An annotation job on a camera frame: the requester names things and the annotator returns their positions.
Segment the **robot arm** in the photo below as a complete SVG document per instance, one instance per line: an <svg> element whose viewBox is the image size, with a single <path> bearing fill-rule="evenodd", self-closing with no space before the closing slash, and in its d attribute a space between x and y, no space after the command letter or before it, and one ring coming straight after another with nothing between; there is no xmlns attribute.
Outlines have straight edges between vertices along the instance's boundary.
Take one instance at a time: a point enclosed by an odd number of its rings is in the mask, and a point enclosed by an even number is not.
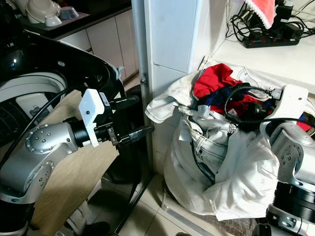
<svg viewBox="0 0 315 236"><path fill-rule="evenodd" d="M83 120L68 119L35 128L29 132L21 149L5 162L0 170L1 236L22 236L26 233L34 203L54 168L67 155L76 152L79 147L89 144L96 147L98 142L108 140L113 145L128 145L154 130L153 126L140 127L120 138L112 127L112 109L124 109L138 99L121 98L112 103L104 100L107 101L104 94L87 89L79 106Z"/></svg>
<svg viewBox="0 0 315 236"><path fill-rule="evenodd" d="M304 111L307 95L304 88L285 86L277 108L267 118L299 118ZM262 123L260 132L269 141L272 152L279 160L278 185L274 201L267 209L269 224L258 224L253 236L313 236L315 141L296 122L281 123L272 132L267 131L269 125Z"/></svg>

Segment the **white wall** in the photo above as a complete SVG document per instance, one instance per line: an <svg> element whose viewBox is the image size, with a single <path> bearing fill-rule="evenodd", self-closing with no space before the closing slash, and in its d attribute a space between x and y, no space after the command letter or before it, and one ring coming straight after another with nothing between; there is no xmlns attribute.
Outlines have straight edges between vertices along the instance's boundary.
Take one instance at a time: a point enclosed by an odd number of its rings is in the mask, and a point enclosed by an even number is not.
<svg viewBox="0 0 315 236"><path fill-rule="evenodd" d="M160 95L175 80L196 70L204 55L223 42L226 0L145 1L149 89ZM178 125L178 116L155 124L155 170L163 174L164 155Z"/></svg>
<svg viewBox="0 0 315 236"><path fill-rule="evenodd" d="M197 5L197 18L194 34L195 47L191 52L189 72L198 69L204 56L211 56L223 43L226 32L226 0L201 0Z"/></svg>

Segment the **tiled floor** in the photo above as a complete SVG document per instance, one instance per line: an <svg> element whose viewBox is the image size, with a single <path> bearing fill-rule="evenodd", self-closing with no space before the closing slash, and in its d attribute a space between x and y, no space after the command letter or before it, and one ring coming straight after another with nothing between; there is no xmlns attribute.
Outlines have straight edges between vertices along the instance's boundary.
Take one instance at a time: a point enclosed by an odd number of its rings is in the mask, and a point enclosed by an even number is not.
<svg viewBox="0 0 315 236"><path fill-rule="evenodd" d="M137 76L135 76L135 78L133 78L128 84L124 86L125 91L139 84L140 84L140 77L138 74Z"/></svg>
<svg viewBox="0 0 315 236"><path fill-rule="evenodd" d="M120 231L120 236L175 236L176 233L199 233L160 208L163 176L156 174L139 203Z"/></svg>

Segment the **pink towel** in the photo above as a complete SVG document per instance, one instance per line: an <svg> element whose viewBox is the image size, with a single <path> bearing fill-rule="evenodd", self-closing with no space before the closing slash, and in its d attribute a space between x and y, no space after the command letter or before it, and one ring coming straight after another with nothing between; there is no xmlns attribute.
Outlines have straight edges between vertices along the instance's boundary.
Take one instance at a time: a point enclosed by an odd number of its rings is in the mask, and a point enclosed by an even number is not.
<svg viewBox="0 0 315 236"><path fill-rule="evenodd" d="M266 29L269 29L274 22L275 0L245 0L245 2L260 17Z"/></svg>

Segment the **white cabinet door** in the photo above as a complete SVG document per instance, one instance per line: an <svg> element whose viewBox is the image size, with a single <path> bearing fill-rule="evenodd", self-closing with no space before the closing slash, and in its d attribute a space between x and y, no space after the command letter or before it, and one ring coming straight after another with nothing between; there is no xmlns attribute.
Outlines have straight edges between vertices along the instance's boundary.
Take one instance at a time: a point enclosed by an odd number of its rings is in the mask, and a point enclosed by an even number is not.
<svg viewBox="0 0 315 236"><path fill-rule="evenodd" d="M87 28L94 55L115 67L124 66L115 17ZM126 78L123 71L122 80Z"/></svg>
<svg viewBox="0 0 315 236"><path fill-rule="evenodd" d="M69 35L65 38L60 39L59 41L71 44L75 47L78 47L84 51L91 51L91 45L86 30L81 30L72 35Z"/></svg>
<svg viewBox="0 0 315 236"><path fill-rule="evenodd" d="M122 50L126 77L133 74L136 68L135 60L135 39L132 19L132 10L115 16L120 48Z"/></svg>

